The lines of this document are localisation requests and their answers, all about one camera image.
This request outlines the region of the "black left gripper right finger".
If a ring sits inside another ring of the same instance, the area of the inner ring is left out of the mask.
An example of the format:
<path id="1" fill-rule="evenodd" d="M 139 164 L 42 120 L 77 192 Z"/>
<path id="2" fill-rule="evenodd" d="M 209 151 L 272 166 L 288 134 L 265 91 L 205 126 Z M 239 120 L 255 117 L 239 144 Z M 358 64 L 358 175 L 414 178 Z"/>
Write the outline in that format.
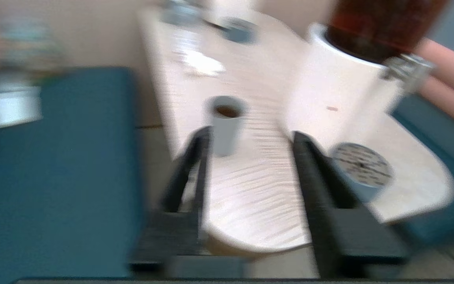
<path id="1" fill-rule="evenodd" d="M 322 279 L 389 279 L 409 258 L 405 243 L 353 194 L 313 140 L 293 133 L 294 155 L 317 270 Z"/>

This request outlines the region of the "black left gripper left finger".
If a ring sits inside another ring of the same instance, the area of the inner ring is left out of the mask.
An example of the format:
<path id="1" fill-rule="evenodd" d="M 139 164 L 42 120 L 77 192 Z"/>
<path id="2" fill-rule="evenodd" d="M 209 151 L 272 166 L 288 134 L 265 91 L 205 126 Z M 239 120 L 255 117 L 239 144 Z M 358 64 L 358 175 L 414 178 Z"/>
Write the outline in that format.
<path id="1" fill-rule="evenodd" d="M 185 151 L 175 160 L 159 205 L 150 212 L 131 254 L 133 271 L 158 270 L 173 257 L 196 255 L 200 251 L 210 137 L 210 126 L 196 130 Z M 180 212 L 193 168 L 197 169 L 197 177 L 192 182 L 194 197 L 190 210 Z"/>

